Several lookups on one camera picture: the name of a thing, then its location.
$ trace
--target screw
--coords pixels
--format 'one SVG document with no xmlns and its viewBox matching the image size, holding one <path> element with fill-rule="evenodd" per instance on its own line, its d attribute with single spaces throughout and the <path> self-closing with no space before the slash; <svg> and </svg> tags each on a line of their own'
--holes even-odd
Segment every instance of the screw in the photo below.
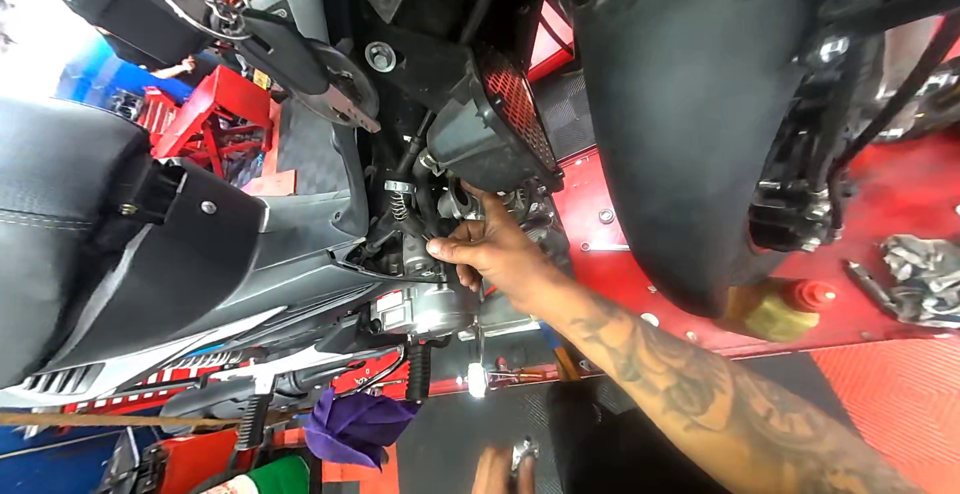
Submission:
<svg viewBox="0 0 960 494">
<path fill-rule="evenodd" d="M 652 326 L 654 326 L 654 327 L 659 327 L 659 326 L 660 326 L 660 319 L 658 319 L 657 316 L 654 316 L 654 314 L 652 314 L 652 313 L 650 313 L 650 312 L 643 312 L 643 313 L 640 315 L 640 319 L 643 320 L 643 321 L 645 321 L 645 322 L 647 322 L 647 323 L 649 323 L 650 325 L 652 325 Z"/>
</svg>

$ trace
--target mechanic's hand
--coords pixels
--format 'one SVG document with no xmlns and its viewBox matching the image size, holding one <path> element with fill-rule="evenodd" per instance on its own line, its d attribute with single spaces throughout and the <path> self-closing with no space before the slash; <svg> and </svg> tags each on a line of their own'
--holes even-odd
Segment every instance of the mechanic's hand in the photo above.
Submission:
<svg viewBox="0 0 960 494">
<path fill-rule="evenodd" d="M 477 475 L 473 480 L 471 494 L 508 494 L 510 490 L 510 451 L 498 451 L 493 447 L 484 449 L 477 462 Z M 516 494 L 534 494 L 533 456 L 520 462 L 516 477 Z"/>
<path fill-rule="evenodd" d="M 462 285 L 479 292 L 483 275 L 524 310 L 524 300 L 536 295 L 532 285 L 566 277 L 521 230 L 497 194 L 462 185 L 483 203 L 486 219 L 464 220 L 450 237 L 431 239 L 427 252 L 456 264 Z"/>
</svg>

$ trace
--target red mesh grille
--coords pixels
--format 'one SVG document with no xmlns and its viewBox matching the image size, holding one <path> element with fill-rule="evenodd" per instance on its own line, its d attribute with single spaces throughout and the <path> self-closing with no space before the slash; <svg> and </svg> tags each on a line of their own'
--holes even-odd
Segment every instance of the red mesh grille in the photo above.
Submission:
<svg viewBox="0 0 960 494">
<path fill-rule="evenodd" d="M 533 94 L 526 78 L 510 59 L 493 49 L 479 51 L 477 64 L 486 97 L 497 110 L 500 119 L 520 136 L 546 169 L 556 171 L 557 160 L 553 156 L 550 142 L 547 141 L 544 124 L 537 115 Z M 497 104 L 498 97 L 503 99 L 500 106 Z"/>
</svg>

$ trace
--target black fender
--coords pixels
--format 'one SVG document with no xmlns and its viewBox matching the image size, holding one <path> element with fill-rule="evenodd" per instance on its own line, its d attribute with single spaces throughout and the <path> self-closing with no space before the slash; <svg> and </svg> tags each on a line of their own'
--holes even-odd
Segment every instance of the black fender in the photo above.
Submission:
<svg viewBox="0 0 960 494">
<path fill-rule="evenodd" d="M 691 314 L 725 310 L 813 17 L 812 0 L 589 0 L 574 12 L 596 143 L 630 250 Z"/>
</svg>

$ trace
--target sticker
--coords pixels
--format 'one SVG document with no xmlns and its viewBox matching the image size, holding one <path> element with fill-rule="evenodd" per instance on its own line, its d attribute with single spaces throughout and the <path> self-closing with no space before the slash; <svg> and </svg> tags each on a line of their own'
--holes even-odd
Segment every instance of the sticker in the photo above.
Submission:
<svg viewBox="0 0 960 494">
<path fill-rule="evenodd" d="M 257 84 L 262 90 L 270 89 L 270 76 L 255 68 L 253 70 L 253 83 Z"/>
<path fill-rule="evenodd" d="M 376 299 L 376 311 L 382 313 L 388 311 L 393 307 L 399 307 L 403 304 L 403 291 L 391 291 L 390 293 L 377 297 Z"/>
</svg>

